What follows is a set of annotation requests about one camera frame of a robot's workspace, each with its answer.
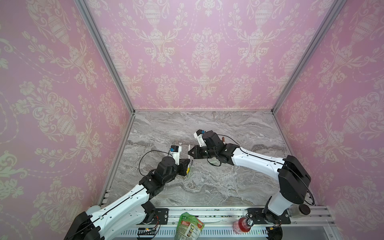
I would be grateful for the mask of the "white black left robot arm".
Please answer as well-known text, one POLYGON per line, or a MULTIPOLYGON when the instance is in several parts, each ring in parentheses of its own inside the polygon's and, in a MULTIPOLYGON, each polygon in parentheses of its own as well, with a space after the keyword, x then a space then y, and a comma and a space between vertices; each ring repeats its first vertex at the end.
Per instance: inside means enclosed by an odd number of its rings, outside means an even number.
POLYGON ((149 171, 127 194, 106 207, 97 206, 92 213, 77 215, 64 239, 112 240, 126 228, 151 223, 156 208, 150 200, 177 176, 186 176, 189 167, 189 159, 176 163, 172 157, 163 157, 157 168, 149 171))

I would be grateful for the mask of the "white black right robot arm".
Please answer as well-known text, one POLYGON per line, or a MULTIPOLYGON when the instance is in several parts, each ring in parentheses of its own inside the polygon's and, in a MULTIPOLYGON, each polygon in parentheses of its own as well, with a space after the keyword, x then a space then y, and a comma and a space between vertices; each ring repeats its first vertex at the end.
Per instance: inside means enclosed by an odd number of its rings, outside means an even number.
POLYGON ((280 190, 269 198, 263 209, 262 216, 268 223, 279 223, 289 207, 303 204, 310 193, 311 177, 291 155, 274 158, 243 150, 235 144, 224 144, 222 148, 196 145, 188 155, 195 160, 215 158, 221 164, 249 168, 279 182, 280 190))

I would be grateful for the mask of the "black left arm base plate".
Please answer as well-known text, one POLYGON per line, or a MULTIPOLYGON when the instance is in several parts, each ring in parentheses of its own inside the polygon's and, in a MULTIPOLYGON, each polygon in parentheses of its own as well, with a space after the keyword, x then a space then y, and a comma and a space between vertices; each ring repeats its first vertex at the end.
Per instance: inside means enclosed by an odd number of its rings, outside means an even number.
POLYGON ((156 208, 143 223, 145 225, 166 225, 168 223, 169 208, 156 208))

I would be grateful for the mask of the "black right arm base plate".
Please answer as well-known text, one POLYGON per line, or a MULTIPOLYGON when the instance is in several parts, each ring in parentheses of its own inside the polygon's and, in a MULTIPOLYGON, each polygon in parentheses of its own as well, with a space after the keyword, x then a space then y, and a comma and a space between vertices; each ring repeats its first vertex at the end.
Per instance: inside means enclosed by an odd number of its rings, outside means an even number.
POLYGON ((248 208, 246 217, 253 220, 255 225, 289 225, 290 216, 287 210, 277 216, 264 208, 248 208))

